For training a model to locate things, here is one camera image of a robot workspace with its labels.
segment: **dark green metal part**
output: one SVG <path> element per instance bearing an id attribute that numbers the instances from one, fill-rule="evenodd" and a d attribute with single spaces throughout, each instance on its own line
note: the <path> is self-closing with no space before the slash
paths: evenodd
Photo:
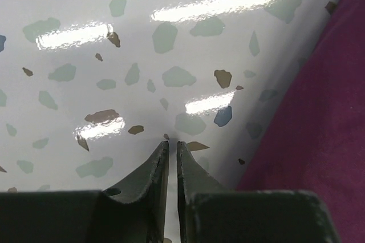
<path id="1" fill-rule="evenodd" d="M 1 243 L 162 243 L 169 145 L 101 191 L 0 193 Z M 177 144 L 182 243 L 340 242 L 326 206 L 310 192 L 235 192 Z"/>
<path id="2" fill-rule="evenodd" d="M 163 242 L 168 152 L 104 192 L 0 193 L 0 242 Z"/>
<path id="3" fill-rule="evenodd" d="M 340 242 L 323 202 L 304 191 L 232 192 L 177 145 L 182 243 Z"/>

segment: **purple cloth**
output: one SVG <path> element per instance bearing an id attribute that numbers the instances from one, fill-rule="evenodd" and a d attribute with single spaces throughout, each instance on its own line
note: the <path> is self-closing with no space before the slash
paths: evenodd
<path id="1" fill-rule="evenodd" d="M 365 242 L 365 0 L 341 0 L 238 189 L 313 191 L 343 242 Z"/>

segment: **speckled surface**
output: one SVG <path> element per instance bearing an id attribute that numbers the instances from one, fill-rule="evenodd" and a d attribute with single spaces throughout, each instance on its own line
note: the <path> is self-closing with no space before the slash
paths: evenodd
<path id="1" fill-rule="evenodd" d="M 337 2 L 1 0 L 0 191 L 105 189 L 164 139 L 235 187 Z"/>

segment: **white glossy surface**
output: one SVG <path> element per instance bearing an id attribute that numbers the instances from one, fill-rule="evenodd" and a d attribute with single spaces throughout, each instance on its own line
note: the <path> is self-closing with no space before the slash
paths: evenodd
<path id="1" fill-rule="evenodd" d="M 280 0 L 127 0 L 124 14 L 113 17 L 111 0 L 1 0 L 0 35 L 6 37 L 0 52 L 0 89 L 6 106 L 0 107 L 0 190 L 16 187 L 33 191 L 43 185 L 51 190 L 107 188 L 140 165 L 164 140 L 171 149 L 175 142 L 198 141 L 210 147 L 194 156 L 218 181 L 235 187 L 259 144 L 252 139 L 247 123 L 268 125 L 290 82 L 299 71 L 298 60 L 314 48 L 329 14 L 328 1 L 302 0 L 290 23 L 264 10 Z M 190 31 L 197 22 L 218 16 L 224 23 L 220 35 L 194 37 Z M 37 21 L 56 18 L 56 31 L 39 35 L 30 42 L 23 28 Z M 173 50 L 159 54 L 152 35 L 168 21 L 177 29 Z M 116 32 L 120 47 L 108 39 Z M 250 52 L 255 31 L 259 53 Z M 103 61 L 95 58 L 99 53 Z M 67 63 L 76 67 L 75 77 L 66 82 L 48 79 Z M 139 81 L 127 85 L 125 77 L 138 63 Z M 162 74 L 178 66 L 196 77 L 191 86 L 167 87 Z M 27 76 L 22 67 L 31 70 Z M 215 70 L 229 71 L 232 81 L 221 88 Z M 254 71 L 247 78 L 244 71 Z M 112 79 L 116 87 L 101 90 L 97 82 Z M 147 90 L 152 79 L 155 92 Z M 278 95 L 260 101 L 264 90 Z M 58 109 L 41 105 L 40 91 L 48 91 Z M 160 99 L 166 98 L 165 110 Z M 219 127 L 214 118 L 219 109 L 232 107 L 232 120 Z M 92 124 L 88 114 L 113 109 L 119 117 Z M 181 113 L 199 116 L 206 124 L 202 133 L 191 136 L 175 128 Z M 11 136 L 11 124 L 17 133 Z M 137 135 L 128 133 L 135 125 L 144 126 Z M 77 135 L 85 138 L 90 151 L 78 145 Z M 36 140 L 49 138 L 44 148 L 33 148 Z M 101 177 L 80 177 L 76 168 L 103 157 L 113 159 L 112 167 Z M 34 165 L 25 173 L 17 164 L 26 160 Z M 179 242 L 176 213 L 176 158 L 171 156 L 165 236 Z"/>

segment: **blue speckle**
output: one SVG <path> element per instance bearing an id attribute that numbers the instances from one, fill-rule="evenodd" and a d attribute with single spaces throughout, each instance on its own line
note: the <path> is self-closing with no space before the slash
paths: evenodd
<path id="1" fill-rule="evenodd" d="M 214 123 L 219 127 L 223 127 L 229 123 L 232 119 L 232 107 L 227 106 L 223 109 L 218 110 L 216 117 L 214 118 Z"/>
<path id="2" fill-rule="evenodd" d="M 6 41 L 6 37 L 3 35 L 0 35 L 0 52 L 4 50 L 5 41 Z"/>

